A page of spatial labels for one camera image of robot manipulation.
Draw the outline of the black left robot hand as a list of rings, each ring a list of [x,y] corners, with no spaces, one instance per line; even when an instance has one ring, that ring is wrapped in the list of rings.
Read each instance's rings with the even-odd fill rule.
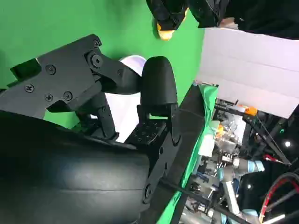
[[[147,0],[154,19],[162,31],[177,30],[190,10],[199,28],[219,26],[225,16],[228,0]]]

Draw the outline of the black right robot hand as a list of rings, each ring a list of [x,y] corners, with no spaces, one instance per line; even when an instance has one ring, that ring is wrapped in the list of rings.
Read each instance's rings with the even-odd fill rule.
[[[170,61],[141,74],[91,34],[11,70],[0,92],[3,224],[134,224],[181,144]]]

